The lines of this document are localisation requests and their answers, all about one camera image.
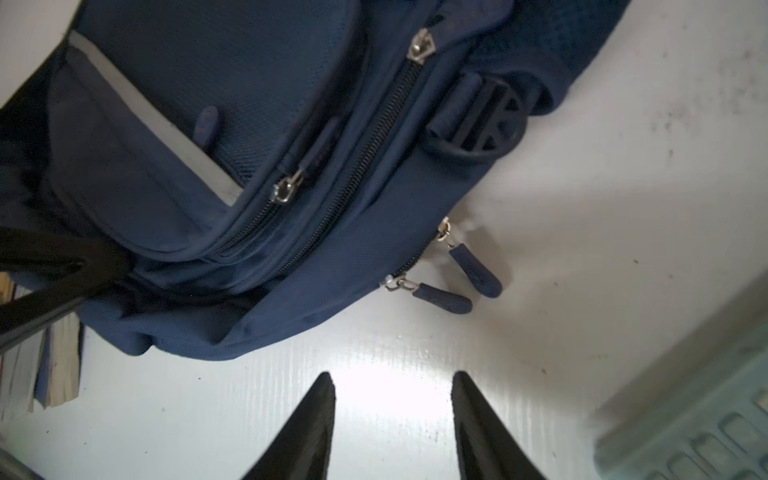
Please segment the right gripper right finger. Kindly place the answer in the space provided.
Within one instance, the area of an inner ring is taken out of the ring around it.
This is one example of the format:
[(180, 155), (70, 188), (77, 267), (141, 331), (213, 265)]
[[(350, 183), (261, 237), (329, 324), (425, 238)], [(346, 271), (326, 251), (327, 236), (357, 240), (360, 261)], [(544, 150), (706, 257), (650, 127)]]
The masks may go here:
[(461, 479), (545, 479), (467, 372), (454, 374), (451, 400)]

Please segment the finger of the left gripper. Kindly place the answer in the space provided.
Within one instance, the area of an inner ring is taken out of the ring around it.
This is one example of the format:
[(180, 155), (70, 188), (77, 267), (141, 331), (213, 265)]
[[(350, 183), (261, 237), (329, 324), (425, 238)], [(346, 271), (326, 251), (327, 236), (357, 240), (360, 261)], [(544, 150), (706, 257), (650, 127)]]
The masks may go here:
[(1, 271), (31, 292), (1, 305), (1, 351), (41, 332), (131, 270), (129, 253), (112, 243), (3, 227)]

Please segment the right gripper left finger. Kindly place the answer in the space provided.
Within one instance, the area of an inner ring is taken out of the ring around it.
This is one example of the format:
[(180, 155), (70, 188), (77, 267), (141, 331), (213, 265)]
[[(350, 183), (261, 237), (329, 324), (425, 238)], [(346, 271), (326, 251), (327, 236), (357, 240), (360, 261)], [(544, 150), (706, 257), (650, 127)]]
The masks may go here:
[(332, 447), (336, 391), (322, 372), (243, 479), (325, 480)]

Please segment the navy blue student backpack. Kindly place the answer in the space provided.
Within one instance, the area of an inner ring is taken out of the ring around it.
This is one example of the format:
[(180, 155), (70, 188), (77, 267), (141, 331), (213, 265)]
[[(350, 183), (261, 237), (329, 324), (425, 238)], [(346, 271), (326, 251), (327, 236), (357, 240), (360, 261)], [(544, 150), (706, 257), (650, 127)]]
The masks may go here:
[(1, 224), (105, 243), (78, 309), (130, 355), (228, 360), (411, 281), (449, 211), (624, 1), (83, 1), (1, 112)]

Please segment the brown hardcover book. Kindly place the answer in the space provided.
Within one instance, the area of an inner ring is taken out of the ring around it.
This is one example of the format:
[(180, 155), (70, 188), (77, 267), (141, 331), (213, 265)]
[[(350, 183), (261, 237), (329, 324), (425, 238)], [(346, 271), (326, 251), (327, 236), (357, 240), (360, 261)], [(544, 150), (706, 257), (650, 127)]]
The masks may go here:
[(79, 395), (82, 324), (68, 314), (1, 354), (1, 421), (58, 407)]

